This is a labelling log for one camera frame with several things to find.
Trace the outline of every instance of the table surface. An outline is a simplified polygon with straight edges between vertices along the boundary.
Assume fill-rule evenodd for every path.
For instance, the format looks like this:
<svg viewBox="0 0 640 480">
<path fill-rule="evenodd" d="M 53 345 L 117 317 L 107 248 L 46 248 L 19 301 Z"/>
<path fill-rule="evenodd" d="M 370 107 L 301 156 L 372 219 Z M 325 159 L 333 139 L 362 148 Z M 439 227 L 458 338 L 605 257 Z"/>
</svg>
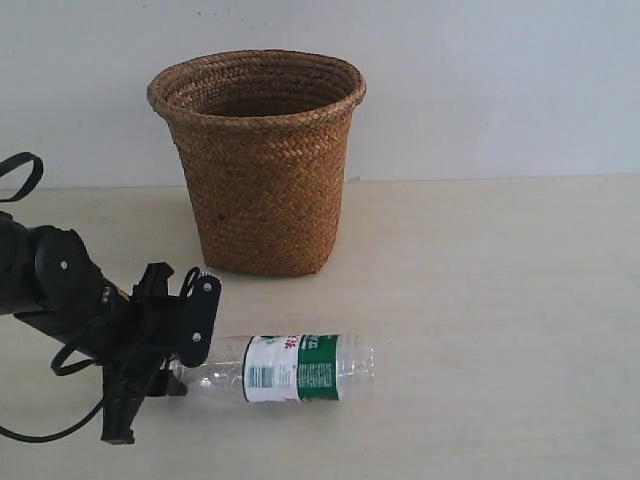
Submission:
<svg viewBox="0 0 640 480">
<path fill-rule="evenodd" d="M 8 210 L 76 229 L 114 282 L 202 258 L 182 188 L 37 191 Z M 216 335 L 358 331 L 376 347 L 365 404 L 149 399 L 137 444 L 0 439 L 2 479 L 636 479 L 640 177 L 352 184 L 321 273 L 216 272 Z M 97 401 L 56 378 L 59 345 L 10 317 L 0 424 L 47 434 Z"/>
</svg>

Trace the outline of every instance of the bottle label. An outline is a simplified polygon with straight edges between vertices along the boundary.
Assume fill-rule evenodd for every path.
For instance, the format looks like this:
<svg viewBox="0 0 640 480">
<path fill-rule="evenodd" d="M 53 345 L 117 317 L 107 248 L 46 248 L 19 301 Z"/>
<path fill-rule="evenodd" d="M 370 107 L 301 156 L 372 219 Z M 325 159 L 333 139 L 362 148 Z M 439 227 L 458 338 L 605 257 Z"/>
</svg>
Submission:
<svg viewBox="0 0 640 480">
<path fill-rule="evenodd" d="M 250 403 L 338 400 L 336 335 L 254 337 L 244 362 Z"/>
</svg>

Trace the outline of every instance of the clear plastic bottle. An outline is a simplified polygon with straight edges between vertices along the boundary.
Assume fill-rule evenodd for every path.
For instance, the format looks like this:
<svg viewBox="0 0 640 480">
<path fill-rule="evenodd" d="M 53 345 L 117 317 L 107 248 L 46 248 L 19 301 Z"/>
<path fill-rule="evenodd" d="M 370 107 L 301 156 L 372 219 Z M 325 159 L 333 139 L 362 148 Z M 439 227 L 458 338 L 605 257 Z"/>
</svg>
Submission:
<svg viewBox="0 0 640 480">
<path fill-rule="evenodd" d="M 175 361 L 174 376 L 225 402 L 366 400 L 374 393 L 374 349 L 358 334 L 214 337 L 197 368 Z"/>
</svg>

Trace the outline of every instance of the basket rim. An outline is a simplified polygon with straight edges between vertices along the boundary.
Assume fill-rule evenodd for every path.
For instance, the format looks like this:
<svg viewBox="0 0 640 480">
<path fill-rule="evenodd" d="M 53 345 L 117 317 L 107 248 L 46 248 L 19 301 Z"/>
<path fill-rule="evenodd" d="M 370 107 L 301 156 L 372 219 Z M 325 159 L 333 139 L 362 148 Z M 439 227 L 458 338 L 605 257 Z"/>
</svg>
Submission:
<svg viewBox="0 0 640 480">
<path fill-rule="evenodd" d="M 317 62 L 318 65 L 327 65 L 328 63 L 338 65 L 343 69 L 343 71 L 353 76 L 355 80 L 355 88 L 349 95 L 323 107 L 291 114 L 245 117 L 207 115 L 195 112 L 188 108 L 179 107 L 167 102 L 161 94 L 169 79 L 182 76 L 184 75 L 183 72 L 193 72 L 193 66 L 200 64 L 202 61 L 240 60 L 255 56 L 269 57 L 282 55 L 289 56 L 292 59 L 298 58 L 311 60 L 313 62 Z M 158 73 L 149 83 L 147 87 L 147 101 L 160 117 L 172 124 L 184 124 L 189 126 L 199 125 L 202 127 L 216 127 L 232 130 L 255 130 L 260 127 L 308 127 L 311 124 L 330 121 L 336 116 L 350 113 L 356 106 L 362 103 L 364 96 L 366 95 L 366 91 L 367 84 L 360 70 L 342 58 L 298 50 L 251 49 L 201 55 L 169 66 Z"/>
</svg>

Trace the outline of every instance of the wicker basket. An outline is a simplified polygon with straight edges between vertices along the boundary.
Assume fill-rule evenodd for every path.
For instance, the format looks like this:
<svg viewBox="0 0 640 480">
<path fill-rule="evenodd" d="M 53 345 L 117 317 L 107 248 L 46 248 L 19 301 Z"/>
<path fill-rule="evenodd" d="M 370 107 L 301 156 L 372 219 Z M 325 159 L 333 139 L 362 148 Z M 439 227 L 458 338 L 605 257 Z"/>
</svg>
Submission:
<svg viewBox="0 0 640 480">
<path fill-rule="evenodd" d="M 317 273 L 333 250 L 361 73 L 332 57 L 226 52 L 161 72 L 148 100 L 178 149 L 207 266 Z"/>
</svg>

